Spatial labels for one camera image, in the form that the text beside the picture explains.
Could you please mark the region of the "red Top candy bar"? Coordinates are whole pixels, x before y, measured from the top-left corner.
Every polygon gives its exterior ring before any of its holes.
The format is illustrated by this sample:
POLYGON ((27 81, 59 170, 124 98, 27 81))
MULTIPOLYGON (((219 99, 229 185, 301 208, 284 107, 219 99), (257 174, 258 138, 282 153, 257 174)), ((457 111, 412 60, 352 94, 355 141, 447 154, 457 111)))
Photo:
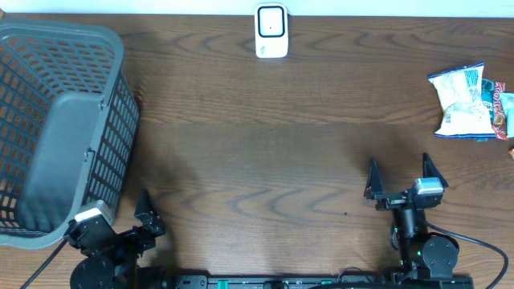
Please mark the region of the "red Top candy bar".
POLYGON ((506 117, 504 114, 503 106, 500 99, 500 94, 504 92, 505 83, 494 82, 493 92, 493 112, 494 118, 492 127, 496 133, 496 138, 500 140, 507 140, 506 117))

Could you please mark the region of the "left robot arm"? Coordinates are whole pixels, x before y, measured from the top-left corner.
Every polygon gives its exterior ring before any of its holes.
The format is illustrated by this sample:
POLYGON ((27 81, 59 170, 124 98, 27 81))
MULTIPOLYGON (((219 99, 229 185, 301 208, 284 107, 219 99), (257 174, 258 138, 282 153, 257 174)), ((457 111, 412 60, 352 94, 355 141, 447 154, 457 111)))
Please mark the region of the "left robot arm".
POLYGON ((70 288, 171 287, 162 267, 137 265, 144 252, 156 246, 156 238, 166 232, 146 189, 138 198, 134 217, 140 226, 117 233, 112 228, 113 213, 104 201, 80 209, 64 234, 64 239, 85 256, 71 273, 70 288))

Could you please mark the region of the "cream snack bag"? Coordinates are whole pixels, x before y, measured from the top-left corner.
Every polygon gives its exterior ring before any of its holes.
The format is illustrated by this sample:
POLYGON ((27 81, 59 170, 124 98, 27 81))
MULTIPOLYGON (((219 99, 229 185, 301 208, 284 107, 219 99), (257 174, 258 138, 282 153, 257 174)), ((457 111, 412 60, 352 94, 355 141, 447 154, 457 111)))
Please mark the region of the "cream snack bag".
POLYGON ((443 110, 440 127, 434 132, 438 138, 491 139, 489 110, 482 101, 484 63, 452 68, 428 75, 443 110))

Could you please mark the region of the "teal mouthwash bottle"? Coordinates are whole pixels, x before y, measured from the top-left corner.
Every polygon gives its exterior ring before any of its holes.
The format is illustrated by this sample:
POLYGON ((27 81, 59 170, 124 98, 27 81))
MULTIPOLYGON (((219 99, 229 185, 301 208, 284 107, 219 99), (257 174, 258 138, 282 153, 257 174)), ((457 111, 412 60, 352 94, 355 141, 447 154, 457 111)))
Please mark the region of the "teal mouthwash bottle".
MULTIPOLYGON (((489 79, 482 79, 481 88, 482 88, 482 91, 481 91, 482 104, 488 110, 489 123, 493 124, 493 119, 494 119, 493 92, 495 89, 495 84, 493 81, 491 81, 489 79)), ((488 132, 485 135, 480 135, 478 137, 478 140, 484 141, 484 140, 495 138, 495 137, 496 137, 496 133, 494 131, 494 128, 492 128, 492 132, 488 132)))

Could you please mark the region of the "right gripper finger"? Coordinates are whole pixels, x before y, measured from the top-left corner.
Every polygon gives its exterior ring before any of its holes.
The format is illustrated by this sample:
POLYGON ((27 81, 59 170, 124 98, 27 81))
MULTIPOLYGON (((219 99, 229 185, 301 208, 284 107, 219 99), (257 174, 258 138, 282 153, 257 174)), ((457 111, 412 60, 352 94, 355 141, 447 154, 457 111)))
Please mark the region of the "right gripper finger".
POLYGON ((428 153, 422 154, 422 171, 423 177, 435 177, 438 178, 441 182, 443 188, 448 187, 447 180, 443 177, 443 175, 439 172, 434 162, 431 160, 430 155, 428 153))
POLYGON ((369 176, 365 185, 364 197, 369 200, 377 200, 384 193, 381 174, 374 157, 369 162, 369 176))

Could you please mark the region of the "light teal candy packet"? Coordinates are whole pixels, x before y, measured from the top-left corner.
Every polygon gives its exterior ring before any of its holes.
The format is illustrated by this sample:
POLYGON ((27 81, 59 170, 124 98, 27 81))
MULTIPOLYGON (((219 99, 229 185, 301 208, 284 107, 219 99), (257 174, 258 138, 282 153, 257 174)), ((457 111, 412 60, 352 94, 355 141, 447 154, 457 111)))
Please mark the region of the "light teal candy packet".
POLYGON ((506 117, 507 137, 514 136, 514 96, 512 93, 500 93, 500 101, 502 103, 504 114, 506 117))

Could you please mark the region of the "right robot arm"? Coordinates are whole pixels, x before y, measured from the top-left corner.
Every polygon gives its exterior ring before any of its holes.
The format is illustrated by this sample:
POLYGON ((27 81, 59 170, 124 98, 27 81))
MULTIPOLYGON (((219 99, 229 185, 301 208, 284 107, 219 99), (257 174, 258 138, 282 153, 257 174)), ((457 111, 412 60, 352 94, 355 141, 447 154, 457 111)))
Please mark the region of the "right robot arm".
POLYGON ((392 236, 401 258, 401 268, 391 274, 394 283, 452 279, 459 244, 447 234, 430 232, 425 215, 426 209, 441 203, 448 187, 429 154, 423 153, 422 177, 402 192, 387 193, 376 160, 370 160, 364 197, 376 202, 376 210, 393 214, 392 236))

